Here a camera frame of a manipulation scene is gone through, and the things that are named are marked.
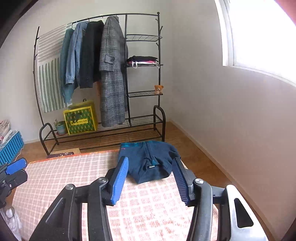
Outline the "white gloved left hand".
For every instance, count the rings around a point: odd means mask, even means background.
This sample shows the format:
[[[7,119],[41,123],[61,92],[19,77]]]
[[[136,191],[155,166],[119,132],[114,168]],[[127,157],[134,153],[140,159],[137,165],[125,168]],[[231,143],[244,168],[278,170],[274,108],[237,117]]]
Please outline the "white gloved left hand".
[[[2,208],[1,216],[4,219],[4,226],[7,226],[9,228],[10,232],[13,234],[13,237],[16,238],[16,240],[22,240],[22,224],[15,209],[13,207],[10,207],[8,209]]]

